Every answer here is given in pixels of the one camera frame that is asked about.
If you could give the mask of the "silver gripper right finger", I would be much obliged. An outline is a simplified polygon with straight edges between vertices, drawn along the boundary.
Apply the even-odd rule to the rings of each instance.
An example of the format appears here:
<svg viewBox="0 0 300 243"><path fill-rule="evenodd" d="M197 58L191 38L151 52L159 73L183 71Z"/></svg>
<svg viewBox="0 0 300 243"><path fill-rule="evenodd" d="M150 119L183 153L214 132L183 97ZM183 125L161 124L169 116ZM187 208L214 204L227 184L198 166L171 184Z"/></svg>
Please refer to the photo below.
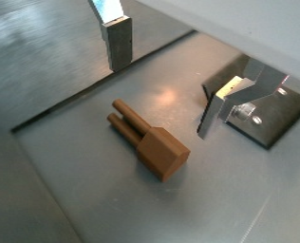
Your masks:
<svg viewBox="0 0 300 243"><path fill-rule="evenodd" d="M203 86L209 103L197 128L203 139L217 119L226 122L234 111L242 111L251 101L271 95L287 80L289 75L254 58L247 59L242 76L235 76L218 89Z"/></svg>

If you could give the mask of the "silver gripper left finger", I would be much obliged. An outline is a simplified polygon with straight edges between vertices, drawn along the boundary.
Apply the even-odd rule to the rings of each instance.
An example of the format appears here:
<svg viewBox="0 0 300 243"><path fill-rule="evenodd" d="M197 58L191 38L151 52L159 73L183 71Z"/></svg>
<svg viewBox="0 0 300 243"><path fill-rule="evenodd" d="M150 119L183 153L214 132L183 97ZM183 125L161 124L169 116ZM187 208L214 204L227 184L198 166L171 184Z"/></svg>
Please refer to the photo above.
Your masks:
<svg viewBox="0 0 300 243"><path fill-rule="evenodd" d="M110 70L116 72L132 61L132 19L119 0L87 0L99 21L106 42Z"/></svg>

